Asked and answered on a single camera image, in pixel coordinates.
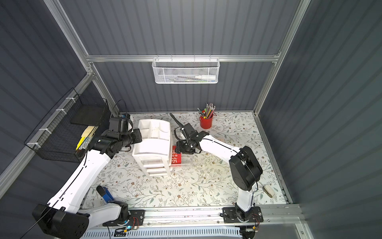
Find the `clear plastic drawer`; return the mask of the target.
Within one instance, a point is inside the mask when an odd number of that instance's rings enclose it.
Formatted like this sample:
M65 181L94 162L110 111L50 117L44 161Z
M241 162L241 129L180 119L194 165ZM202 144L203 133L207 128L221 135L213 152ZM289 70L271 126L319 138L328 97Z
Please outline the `clear plastic drawer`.
M182 163L181 164L171 164L174 167L191 167L193 165L193 161L191 157L189 157L186 154L181 154L182 155Z

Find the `red postcard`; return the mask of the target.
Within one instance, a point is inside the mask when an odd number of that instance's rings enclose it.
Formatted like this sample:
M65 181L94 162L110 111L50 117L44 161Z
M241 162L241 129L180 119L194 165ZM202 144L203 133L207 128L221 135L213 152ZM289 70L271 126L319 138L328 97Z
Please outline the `red postcard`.
M182 155L176 152L177 147L173 145L172 147L172 159L171 163L173 164L181 164L182 163Z

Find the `white plastic drawer organizer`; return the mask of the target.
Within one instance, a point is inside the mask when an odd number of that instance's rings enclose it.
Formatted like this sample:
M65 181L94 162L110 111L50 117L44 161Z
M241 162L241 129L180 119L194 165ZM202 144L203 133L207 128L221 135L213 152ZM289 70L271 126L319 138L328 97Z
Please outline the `white plastic drawer organizer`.
M168 121L141 119L138 124L142 142L135 144L132 156L147 177L171 175L172 135Z

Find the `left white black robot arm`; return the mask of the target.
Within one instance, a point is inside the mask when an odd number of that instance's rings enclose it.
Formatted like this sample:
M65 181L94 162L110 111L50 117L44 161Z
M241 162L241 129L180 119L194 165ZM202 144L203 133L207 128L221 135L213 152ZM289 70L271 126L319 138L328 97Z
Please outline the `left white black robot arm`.
M81 203L102 169L122 148L142 142L140 129L106 130L94 136L85 157L64 186L48 201L38 204L32 215L43 233L60 239L79 239L95 226L130 219L126 203L111 200L106 205L82 210Z

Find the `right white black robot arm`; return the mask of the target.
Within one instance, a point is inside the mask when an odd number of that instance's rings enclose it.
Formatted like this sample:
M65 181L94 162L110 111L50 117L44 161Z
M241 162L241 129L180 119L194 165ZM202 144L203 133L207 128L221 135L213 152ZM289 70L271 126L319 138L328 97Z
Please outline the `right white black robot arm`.
M258 189L258 181L263 174L252 149L248 146L231 146L209 134L203 136L201 133L176 142L176 153L195 154L197 151L210 153L229 165L232 180L238 187L235 207L243 214L250 213L255 204L253 194Z

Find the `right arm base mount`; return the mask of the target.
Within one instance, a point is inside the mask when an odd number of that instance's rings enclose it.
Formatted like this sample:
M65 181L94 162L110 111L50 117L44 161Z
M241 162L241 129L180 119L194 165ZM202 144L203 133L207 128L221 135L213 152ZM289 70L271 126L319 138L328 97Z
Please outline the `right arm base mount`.
M248 212L244 212L239 207L224 207L219 214L225 223L254 223L259 224L264 221L261 208L254 206Z

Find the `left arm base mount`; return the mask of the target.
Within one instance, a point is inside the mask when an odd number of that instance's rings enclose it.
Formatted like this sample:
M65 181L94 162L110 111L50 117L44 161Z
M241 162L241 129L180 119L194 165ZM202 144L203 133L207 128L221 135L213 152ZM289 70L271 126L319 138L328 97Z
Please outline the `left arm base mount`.
M103 223L104 227L126 227L126 226L142 226L145 218L145 210L128 210L122 212L120 216L113 221Z

